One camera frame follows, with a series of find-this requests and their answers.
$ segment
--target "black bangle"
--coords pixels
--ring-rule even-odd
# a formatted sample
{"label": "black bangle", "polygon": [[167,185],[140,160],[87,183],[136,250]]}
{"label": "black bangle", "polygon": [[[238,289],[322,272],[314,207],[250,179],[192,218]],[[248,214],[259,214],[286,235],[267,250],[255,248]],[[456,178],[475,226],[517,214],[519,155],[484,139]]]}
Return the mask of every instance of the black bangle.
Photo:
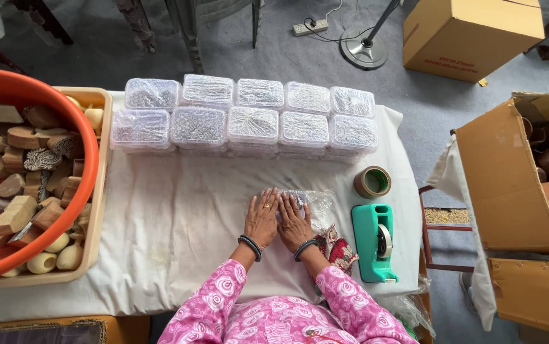
{"label": "black bangle", "polygon": [[296,250],[296,253],[294,254],[294,261],[300,262],[300,254],[302,253],[302,251],[304,251],[304,249],[306,249],[307,247],[309,247],[311,245],[316,246],[317,241],[315,239],[309,239],[309,240],[303,242],[302,245],[300,245],[300,247],[298,247],[298,249]]}
{"label": "black bangle", "polygon": [[241,234],[237,240],[240,244],[241,241],[244,241],[255,253],[255,261],[260,262],[262,260],[262,250],[260,250],[260,247],[248,236]]}

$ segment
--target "floor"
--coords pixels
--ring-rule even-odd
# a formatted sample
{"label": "floor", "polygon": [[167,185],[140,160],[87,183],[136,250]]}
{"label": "floor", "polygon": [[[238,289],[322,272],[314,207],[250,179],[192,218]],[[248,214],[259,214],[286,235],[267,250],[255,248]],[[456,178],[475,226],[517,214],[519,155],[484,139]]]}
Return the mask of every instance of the floor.
{"label": "floor", "polygon": [[[263,78],[281,82],[309,82],[321,86],[347,86],[369,90],[378,104],[404,114],[399,129],[416,182],[423,186],[435,159],[449,136],[460,127],[507,100],[513,90],[549,92],[549,62],[533,51],[519,55],[487,77],[480,87],[402,67],[402,22],[417,0],[406,0],[382,27],[379,35],[390,49],[380,69],[365,72],[349,65],[338,44],[315,37],[296,38],[292,25],[306,17],[321,19],[338,6],[338,0],[268,0],[263,10],[257,48],[251,47],[251,11],[237,14],[199,29],[205,73],[238,78]],[[31,76],[53,85],[96,86],[122,90],[133,77],[182,81],[192,72],[185,46],[172,26],[163,1],[144,0],[158,47],[149,53],[135,37],[114,1],[46,0],[49,8],[75,40],[69,47],[50,47],[35,34],[24,13],[11,4],[1,9],[6,36],[0,51]],[[329,16],[325,37],[338,39],[351,26],[368,28],[377,21],[388,1],[343,0]],[[549,20],[549,0],[541,0]],[[425,197],[431,207],[464,207],[439,191]],[[435,233],[434,258],[452,264],[472,264],[476,256],[467,233]],[[433,323],[437,343],[517,343],[514,324],[496,320],[492,332],[483,332],[476,316],[467,312],[455,272],[431,270]]]}

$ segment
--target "cardboard box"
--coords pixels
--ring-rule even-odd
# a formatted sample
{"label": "cardboard box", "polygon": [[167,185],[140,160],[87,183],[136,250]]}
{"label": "cardboard box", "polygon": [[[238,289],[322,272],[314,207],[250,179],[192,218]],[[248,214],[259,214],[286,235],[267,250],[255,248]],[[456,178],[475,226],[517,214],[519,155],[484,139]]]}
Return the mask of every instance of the cardboard box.
{"label": "cardboard box", "polygon": [[404,21],[403,64],[478,82],[543,39],[538,0],[420,0]]}
{"label": "cardboard box", "polygon": [[489,258],[489,272],[498,316],[549,332],[549,261]]}
{"label": "cardboard box", "polygon": [[457,144],[483,247],[549,254],[549,207],[521,116],[547,125],[549,94],[513,93],[457,129]]}
{"label": "cardboard box", "polygon": [[[0,323],[0,343],[70,343],[79,337],[94,338],[94,344],[147,344],[149,340],[149,316],[69,317],[56,319],[10,321]],[[5,334],[12,334],[7,340]]]}
{"label": "cardboard box", "polygon": [[549,344],[549,332],[521,325],[518,330],[518,338],[525,344]]}

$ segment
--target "rose print fabric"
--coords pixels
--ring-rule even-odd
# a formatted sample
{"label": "rose print fabric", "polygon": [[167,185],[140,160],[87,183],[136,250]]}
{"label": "rose print fabric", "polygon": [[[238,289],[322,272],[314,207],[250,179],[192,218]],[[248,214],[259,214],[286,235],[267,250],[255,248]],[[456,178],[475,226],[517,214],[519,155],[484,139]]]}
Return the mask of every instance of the rose print fabric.
{"label": "rose print fabric", "polygon": [[[225,261],[179,308],[158,344],[305,344],[309,330],[344,344],[417,343],[334,266],[316,278],[333,314],[292,296],[235,304],[246,279],[239,262]],[[312,337],[309,343],[337,344],[334,340]]]}

